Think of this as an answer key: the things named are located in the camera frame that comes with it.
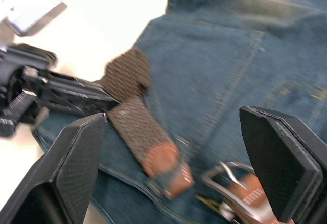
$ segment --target blue denim jeans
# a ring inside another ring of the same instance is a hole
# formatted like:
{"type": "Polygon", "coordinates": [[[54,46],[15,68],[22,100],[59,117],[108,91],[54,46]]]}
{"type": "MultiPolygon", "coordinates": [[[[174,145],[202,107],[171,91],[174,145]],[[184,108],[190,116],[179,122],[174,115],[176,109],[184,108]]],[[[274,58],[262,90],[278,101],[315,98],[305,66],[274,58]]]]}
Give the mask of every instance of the blue denim jeans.
{"type": "MultiPolygon", "coordinates": [[[[187,144],[196,183],[164,198],[108,121],[93,194],[108,223],[225,223],[219,194],[200,175],[219,161],[249,163],[241,106],[296,116],[327,141],[326,2],[168,0],[135,43],[151,67],[143,100],[175,143],[187,144]]],[[[33,134],[46,151],[77,118],[51,112],[33,134]]]]}

